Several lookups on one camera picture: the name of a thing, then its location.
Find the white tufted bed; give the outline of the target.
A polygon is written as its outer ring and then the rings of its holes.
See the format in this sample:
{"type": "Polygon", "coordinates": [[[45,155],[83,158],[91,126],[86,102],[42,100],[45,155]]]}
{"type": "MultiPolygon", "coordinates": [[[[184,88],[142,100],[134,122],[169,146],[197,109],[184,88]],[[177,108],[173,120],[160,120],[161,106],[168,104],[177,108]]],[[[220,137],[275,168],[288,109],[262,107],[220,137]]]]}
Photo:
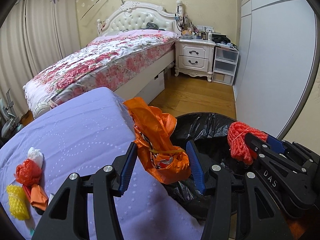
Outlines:
{"type": "Polygon", "coordinates": [[[174,61],[179,38],[175,17],[160,5],[125,2],[105,21],[97,21],[97,38],[24,85],[29,110],[35,114],[42,103],[54,108],[99,87],[136,96],[174,61]]]}

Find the black lined trash bin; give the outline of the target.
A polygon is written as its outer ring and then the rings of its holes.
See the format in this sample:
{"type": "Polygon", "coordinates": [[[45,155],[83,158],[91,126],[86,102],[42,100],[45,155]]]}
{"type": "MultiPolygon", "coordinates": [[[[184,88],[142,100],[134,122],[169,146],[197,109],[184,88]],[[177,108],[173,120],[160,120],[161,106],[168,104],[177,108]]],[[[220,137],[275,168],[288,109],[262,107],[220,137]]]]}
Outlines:
{"type": "MultiPolygon", "coordinates": [[[[188,113],[177,118],[174,132],[170,136],[175,146],[186,148],[193,140],[200,153],[210,157],[241,180],[249,166],[231,157],[227,133],[234,119],[218,113],[188,113]]],[[[169,185],[163,185],[168,195],[180,204],[190,215],[199,221],[206,220],[210,197],[200,194],[194,185],[193,177],[169,185]]]]}

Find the yellow foam fruit net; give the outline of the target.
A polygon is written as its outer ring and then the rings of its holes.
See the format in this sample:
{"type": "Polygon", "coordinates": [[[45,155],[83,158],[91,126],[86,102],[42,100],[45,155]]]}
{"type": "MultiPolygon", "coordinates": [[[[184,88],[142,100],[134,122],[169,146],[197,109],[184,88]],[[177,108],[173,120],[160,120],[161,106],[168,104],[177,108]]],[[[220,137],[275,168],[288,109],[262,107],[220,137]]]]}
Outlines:
{"type": "Polygon", "coordinates": [[[8,185],[6,191],[8,194],[10,214],[17,220],[29,220],[30,215],[22,187],[8,185]]]}

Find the white sliding wardrobe door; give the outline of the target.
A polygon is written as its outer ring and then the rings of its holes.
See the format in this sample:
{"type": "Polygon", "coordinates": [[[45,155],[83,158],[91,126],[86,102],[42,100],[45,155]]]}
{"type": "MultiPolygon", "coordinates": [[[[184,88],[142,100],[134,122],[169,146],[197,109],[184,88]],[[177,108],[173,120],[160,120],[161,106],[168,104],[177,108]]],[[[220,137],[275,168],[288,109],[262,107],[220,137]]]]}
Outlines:
{"type": "Polygon", "coordinates": [[[236,117],[279,139],[317,73],[319,22],[307,0],[241,0],[236,117]]]}

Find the plastic drawer unit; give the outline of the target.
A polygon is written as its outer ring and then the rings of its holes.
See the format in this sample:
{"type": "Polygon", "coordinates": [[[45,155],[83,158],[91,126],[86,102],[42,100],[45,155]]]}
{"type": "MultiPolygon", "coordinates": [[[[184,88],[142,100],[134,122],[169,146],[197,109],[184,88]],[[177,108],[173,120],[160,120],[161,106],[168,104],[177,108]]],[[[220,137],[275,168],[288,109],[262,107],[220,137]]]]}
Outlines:
{"type": "Polygon", "coordinates": [[[214,51],[213,81],[232,86],[238,66],[239,51],[217,45],[214,51]]]}

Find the floral pink bedspread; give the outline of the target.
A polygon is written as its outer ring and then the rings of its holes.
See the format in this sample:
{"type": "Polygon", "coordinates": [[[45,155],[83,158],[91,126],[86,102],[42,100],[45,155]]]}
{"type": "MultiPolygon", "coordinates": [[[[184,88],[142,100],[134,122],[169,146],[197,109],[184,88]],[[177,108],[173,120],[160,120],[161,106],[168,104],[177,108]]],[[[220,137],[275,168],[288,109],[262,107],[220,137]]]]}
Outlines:
{"type": "Polygon", "coordinates": [[[152,29],[97,37],[24,85],[29,110],[40,103],[55,107],[99,87],[115,91],[171,51],[178,37],[152,29]]]}

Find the orange plastic bag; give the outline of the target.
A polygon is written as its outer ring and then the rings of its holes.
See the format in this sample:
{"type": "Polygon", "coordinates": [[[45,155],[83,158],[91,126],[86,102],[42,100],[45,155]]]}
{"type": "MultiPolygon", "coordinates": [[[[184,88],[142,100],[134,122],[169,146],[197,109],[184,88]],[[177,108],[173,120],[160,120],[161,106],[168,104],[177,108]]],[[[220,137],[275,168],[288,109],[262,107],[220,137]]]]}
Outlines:
{"type": "Polygon", "coordinates": [[[127,100],[124,105],[134,122],[138,157],[146,172],[167,185],[188,179],[189,158],[183,148],[170,140],[177,119],[147,105],[141,97],[127,100]]]}

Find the white storage box under bed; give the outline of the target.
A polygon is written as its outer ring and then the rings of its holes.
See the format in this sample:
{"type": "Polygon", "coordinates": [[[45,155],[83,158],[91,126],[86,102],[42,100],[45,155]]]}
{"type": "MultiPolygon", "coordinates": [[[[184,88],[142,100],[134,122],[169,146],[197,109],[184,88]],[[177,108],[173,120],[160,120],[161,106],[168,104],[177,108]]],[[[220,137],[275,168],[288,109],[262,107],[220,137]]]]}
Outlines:
{"type": "Polygon", "coordinates": [[[164,72],[160,72],[136,95],[136,97],[141,97],[147,104],[149,104],[164,89],[164,72]]]}

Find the orange paper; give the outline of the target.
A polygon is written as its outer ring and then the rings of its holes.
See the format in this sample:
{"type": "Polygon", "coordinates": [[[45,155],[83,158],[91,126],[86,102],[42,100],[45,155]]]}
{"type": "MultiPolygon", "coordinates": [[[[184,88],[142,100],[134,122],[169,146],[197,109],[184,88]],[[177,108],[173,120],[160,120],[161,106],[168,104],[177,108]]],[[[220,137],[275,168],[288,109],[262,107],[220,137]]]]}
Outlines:
{"type": "Polygon", "coordinates": [[[49,198],[47,197],[44,189],[40,185],[22,185],[22,189],[32,207],[36,207],[42,211],[46,210],[49,198]]]}

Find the orange-red foam fruit net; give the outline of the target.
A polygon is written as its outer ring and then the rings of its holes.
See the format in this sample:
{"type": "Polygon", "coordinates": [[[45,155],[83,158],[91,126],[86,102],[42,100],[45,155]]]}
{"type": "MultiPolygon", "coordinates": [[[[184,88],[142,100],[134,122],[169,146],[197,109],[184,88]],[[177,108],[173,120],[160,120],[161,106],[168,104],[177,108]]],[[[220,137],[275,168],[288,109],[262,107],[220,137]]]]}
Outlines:
{"type": "Polygon", "coordinates": [[[248,126],[247,124],[236,121],[233,122],[227,134],[227,141],[230,146],[230,153],[233,159],[242,161],[246,165],[252,165],[253,160],[257,158],[257,154],[250,150],[245,144],[245,135],[251,133],[266,142],[268,135],[256,128],[248,126]]]}

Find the beige curtains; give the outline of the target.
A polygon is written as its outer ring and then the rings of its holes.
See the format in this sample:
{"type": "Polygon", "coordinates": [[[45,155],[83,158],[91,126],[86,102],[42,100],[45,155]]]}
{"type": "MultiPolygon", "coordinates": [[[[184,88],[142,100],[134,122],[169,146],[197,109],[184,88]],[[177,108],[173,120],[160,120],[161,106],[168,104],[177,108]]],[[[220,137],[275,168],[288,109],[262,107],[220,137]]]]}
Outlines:
{"type": "Polygon", "coordinates": [[[24,115],[23,86],[79,49],[76,0],[19,0],[1,26],[1,98],[9,93],[24,115]]]}

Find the purple table cloth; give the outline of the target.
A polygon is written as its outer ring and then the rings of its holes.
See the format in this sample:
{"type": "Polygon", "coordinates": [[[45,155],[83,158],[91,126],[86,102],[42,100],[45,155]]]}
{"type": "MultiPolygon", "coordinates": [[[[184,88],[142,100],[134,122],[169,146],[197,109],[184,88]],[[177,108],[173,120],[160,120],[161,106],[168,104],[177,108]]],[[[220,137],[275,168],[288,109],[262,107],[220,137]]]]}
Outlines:
{"type": "MultiPolygon", "coordinates": [[[[58,191],[71,173],[94,174],[124,154],[134,141],[133,121],[123,101],[107,88],[73,98],[25,126],[1,148],[1,205],[6,188],[30,148],[44,156],[42,187],[58,191]]],[[[203,226],[136,162],[129,188],[115,200],[125,239],[200,239],[203,226]]]]}

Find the grey desk chair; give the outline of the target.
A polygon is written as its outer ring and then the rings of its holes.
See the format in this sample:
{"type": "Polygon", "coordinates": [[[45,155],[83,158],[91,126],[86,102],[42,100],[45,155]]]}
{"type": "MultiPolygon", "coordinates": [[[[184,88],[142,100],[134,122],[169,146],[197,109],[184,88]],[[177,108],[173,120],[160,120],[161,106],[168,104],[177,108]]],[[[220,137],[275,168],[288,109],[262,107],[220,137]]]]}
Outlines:
{"type": "Polygon", "coordinates": [[[1,139],[4,139],[5,142],[9,141],[24,127],[21,124],[21,119],[15,113],[14,102],[10,97],[10,89],[8,89],[6,97],[7,106],[4,105],[1,99],[1,117],[4,118],[4,125],[1,127],[1,139]]]}

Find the white tissue ball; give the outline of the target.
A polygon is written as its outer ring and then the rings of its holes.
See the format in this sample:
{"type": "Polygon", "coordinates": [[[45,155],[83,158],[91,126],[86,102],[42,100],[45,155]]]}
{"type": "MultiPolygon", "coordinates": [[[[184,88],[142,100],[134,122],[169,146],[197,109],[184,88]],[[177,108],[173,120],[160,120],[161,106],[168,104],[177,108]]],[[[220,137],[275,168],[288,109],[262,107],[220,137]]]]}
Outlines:
{"type": "Polygon", "coordinates": [[[44,156],[39,149],[29,148],[27,158],[32,160],[41,169],[43,166],[44,156]]]}

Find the white nightstand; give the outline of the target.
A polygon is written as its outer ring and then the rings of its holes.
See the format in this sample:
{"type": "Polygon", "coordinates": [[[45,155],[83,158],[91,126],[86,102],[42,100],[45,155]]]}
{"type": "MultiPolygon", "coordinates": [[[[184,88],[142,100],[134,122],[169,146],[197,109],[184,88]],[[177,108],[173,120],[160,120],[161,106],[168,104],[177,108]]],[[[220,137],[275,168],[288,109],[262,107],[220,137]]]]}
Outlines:
{"type": "Polygon", "coordinates": [[[175,42],[175,76],[206,77],[212,82],[216,43],[209,40],[178,39],[175,42]]]}

